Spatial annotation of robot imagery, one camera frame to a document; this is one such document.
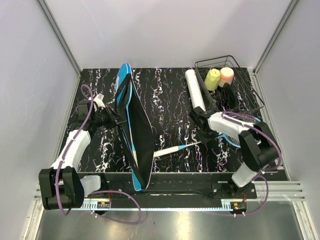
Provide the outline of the white shuttlecock tube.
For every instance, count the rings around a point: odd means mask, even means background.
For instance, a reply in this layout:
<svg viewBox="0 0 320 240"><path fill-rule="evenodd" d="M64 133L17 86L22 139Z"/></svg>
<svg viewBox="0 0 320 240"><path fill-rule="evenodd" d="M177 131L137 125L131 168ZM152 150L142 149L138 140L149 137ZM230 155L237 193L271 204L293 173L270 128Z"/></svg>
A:
<svg viewBox="0 0 320 240"><path fill-rule="evenodd" d="M200 107L203 111L206 111L196 72L193 69L188 69L185 72L185 79L190 94L192 108Z"/></svg>

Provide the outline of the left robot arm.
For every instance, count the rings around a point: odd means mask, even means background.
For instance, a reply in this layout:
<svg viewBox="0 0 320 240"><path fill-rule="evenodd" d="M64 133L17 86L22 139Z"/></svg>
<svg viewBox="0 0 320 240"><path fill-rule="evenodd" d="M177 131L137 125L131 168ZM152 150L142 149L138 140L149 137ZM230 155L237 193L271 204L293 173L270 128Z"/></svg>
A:
<svg viewBox="0 0 320 240"><path fill-rule="evenodd" d="M65 146L50 168L42 169L38 175L44 209L67 214L70 209L80 208L91 193L97 198L108 193L108 186L99 175L81 178L77 169L98 128L113 129L125 122L125 118L98 98L78 103L77 118Z"/></svg>

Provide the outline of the blue badminton racket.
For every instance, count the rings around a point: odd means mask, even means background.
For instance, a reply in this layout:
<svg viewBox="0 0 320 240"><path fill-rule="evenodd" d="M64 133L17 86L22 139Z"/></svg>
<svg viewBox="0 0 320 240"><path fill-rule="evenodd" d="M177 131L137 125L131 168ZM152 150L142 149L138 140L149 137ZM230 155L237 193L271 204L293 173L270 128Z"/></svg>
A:
<svg viewBox="0 0 320 240"><path fill-rule="evenodd" d="M133 154L133 158L134 158L135 165L136 165L136 167L138 168L139 165L138 165L137 152L136 152L136 150L135 150L134 148L132 149L132 154Z"/></svg>
<svg viewBox="0 0 320 240"><path fill-rule="evenodd" d="M244 119L242 118L241 119L242 121L244 122L248 122L248 123L251 123L251 124L256 124L258 122L260 122L261 120L257 117L254 117L253 119ZM240 142L234 138L232 138L231 136L228 136L226 134L220 134L218 135L216 138L216 140L225 140L227 143L229 143L231 146L235 147L235 148L240 148ZM168 155L168 154L172 154L172 153L175 153L175 152L178 152L182 149L185 149L187 147L191 147L191 146L194 146L194 145L197 145L197 144L200 144L201 142L198 141L198 142L193 142L193 143L189 143L189 144L185 144L185 145L177 145L177 146L172 146L172 147L169 147L169 148L165 148L165 149L162 149L162 150L158 150L156 152L154 152L154 157L157 158L157 157L161 157L161 156L165 156L165 155Z"/></svg>

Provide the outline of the blue racket bag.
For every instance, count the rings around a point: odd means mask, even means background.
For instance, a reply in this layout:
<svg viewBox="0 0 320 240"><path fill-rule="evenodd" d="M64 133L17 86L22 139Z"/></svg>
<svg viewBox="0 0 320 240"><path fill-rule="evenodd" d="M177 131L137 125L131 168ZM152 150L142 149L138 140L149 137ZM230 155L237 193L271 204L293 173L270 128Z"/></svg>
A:
<svg viewBox="0 0 320 240"><path fill-rule="evenodd" d="M125 123L118 125L118 131L132 172L133 187L135 190L146 190L154 165L154 134L134 84L129 63L120 66L115 90L115 111L126 119ZM133 149L136 150L138 167Z"/></svg>

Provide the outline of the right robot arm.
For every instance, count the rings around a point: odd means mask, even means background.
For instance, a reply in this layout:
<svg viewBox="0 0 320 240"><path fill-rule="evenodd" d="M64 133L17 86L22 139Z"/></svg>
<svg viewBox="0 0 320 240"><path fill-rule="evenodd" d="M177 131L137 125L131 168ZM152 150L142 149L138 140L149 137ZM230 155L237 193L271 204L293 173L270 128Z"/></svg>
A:
<svg viewBox="0 0 320 240"><path fill-rule="evenodd" d="M189 116L198 127L196 139L203 144L211 142L220 133L238 141L243 162L227 185L230 197L239 198L245 187L262 172L275 170L282 164L280 147L265 122L244 113L204 111L199 106L192 109Z"/></svg>

